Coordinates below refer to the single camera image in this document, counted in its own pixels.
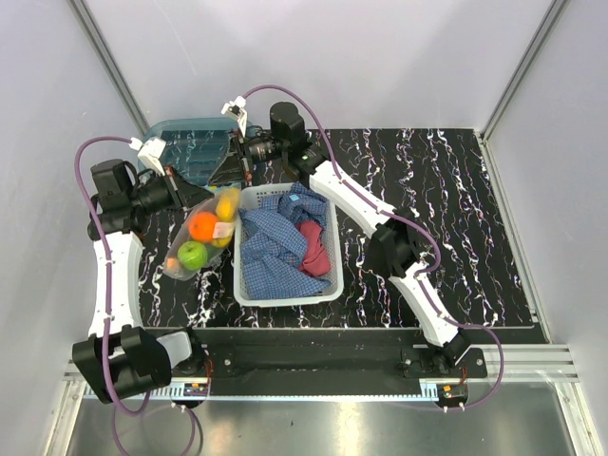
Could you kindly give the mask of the clear zip top bag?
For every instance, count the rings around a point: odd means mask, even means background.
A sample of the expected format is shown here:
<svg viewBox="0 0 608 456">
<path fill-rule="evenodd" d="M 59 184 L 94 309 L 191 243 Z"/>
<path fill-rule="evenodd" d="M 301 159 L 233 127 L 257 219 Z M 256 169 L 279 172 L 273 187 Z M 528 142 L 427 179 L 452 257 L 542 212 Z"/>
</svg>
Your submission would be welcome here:
<svg viewBox="0 0 608 456">
<path fill-rule="evenodd" d="M 240 194 L 235 186 L 217 188 L 210 199 L 189 211 L 165 256 L 166 276 L 188 280 L 228 247 L 236 230 Z"/>
</svg>

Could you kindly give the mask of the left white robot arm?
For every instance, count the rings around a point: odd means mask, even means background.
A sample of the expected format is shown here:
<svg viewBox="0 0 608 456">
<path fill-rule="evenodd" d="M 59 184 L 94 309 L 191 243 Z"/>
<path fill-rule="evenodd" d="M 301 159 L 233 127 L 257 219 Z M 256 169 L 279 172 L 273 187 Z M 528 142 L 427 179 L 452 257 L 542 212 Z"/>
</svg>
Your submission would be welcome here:
<svg viewBox="0 0 608 456">
<path fill-rule="evenodd" d="M 139 267 L 150 216 L 191 209 L 212 194 L 171 166 L 140 181 L 132 163 L 115 159 L 92 166 L 91 175 L 96 193 L 87 232 L 97 259 L 96 304 L 88 337 L 73 345 L 72 360 L 108 404 L 169 386 L 173 371 L 193 376 L 204 368 L 204 349 L 191 330 L 155 336 L 144 329 Z"/>
</svg>

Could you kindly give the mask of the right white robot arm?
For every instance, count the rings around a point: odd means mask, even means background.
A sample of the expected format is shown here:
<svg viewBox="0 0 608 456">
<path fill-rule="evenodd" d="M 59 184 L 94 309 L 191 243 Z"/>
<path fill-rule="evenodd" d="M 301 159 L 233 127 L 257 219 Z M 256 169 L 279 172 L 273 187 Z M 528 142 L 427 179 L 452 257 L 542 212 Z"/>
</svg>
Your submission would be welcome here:
<svg viewBox="0 0 608 456">
<path fill-rule="evenodd" d="M 237 97 L 221 110 L 237 128 L 230 134 L 228 149 L 210 182 L 247 181 L 256 164 L 280 161 L 292 181 L 333 203 L 362 229 L 370 241 L 367 268 L 389 280 L 404 296 L 430 345 L 434 370 L 446 377 L 456 374 L 466 363 L 471 343 L 428 279 L 429 267 L 421 259 L 420 246 L 428 233 L 409 220 L 405 211 L 358 184 L 327 147 L 314 144 L 294 104 L 273 104 L 269 129 L 257 133 L 249 130 L 245 105 L 245 99 Z"/>
</svg>

